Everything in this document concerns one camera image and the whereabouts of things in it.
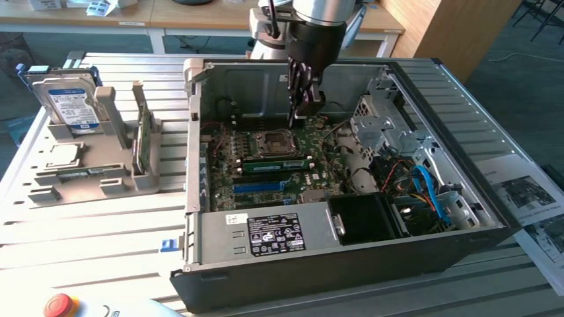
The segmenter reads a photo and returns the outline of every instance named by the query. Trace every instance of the motherboard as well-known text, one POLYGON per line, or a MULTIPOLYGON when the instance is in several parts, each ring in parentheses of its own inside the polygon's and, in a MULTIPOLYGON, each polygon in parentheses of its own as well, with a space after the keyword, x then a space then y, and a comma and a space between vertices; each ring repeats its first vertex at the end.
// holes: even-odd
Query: motherboard
POLYGON ((344 158, 339 151, 324 153, 333 127, 327 117, 308 118, 296 129, 264 120, 233 123, 201 128, 209 211, 312 203, 341 194, 332 171, 344 168, 344 158))

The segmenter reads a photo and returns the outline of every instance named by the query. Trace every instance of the blue pcie slot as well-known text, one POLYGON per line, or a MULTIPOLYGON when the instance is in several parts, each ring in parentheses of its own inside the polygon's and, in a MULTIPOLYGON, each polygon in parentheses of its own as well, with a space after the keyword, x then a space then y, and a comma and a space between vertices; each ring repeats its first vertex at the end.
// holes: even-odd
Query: blue pcie slot
POLYGON ((255 193, 255 192, 283 192, 288 181, 267 182, 255 184, 236 184, 232 190, 236 194, 255 193))

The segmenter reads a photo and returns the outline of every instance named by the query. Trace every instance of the power supply label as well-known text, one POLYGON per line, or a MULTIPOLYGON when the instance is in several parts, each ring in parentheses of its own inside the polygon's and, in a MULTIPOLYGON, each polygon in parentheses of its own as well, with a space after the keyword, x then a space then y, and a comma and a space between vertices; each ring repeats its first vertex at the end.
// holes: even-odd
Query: power supply label
POLYGON ((247 225, 253 256, 305 250, 297 213, 248 218, 247 225))

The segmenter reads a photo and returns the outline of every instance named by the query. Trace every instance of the hard drive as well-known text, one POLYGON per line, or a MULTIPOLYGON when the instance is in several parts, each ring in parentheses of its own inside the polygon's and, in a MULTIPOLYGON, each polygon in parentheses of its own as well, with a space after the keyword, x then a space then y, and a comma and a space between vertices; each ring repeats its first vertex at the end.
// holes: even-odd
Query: hard drive
POLYGON ((95 67, 33 66, 23 77, 49 113, 52 124, 67 124, 75 135, 101 133, 100 122, 108 121, 108 114, 95 100, 96 87, 101 85, 95 67))

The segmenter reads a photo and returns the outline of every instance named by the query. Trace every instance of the white sticker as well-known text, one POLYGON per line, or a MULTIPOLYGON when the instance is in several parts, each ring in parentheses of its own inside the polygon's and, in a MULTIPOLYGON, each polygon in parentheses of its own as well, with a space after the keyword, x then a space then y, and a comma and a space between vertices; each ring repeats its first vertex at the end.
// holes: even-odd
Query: white sticker
POLYGON ((120 25, 144 26, 144 22, 120 22, 120 25))
POLYGON ((67 125, 75 129, 93 129, 100 125, 95 110, 87 105, 84 89, 51 89, 48 92, 67 125))
POLYGON ((225 215, 227 225, 240 225, 247 223, 248 213, 236 213, 235 215, 225 215))

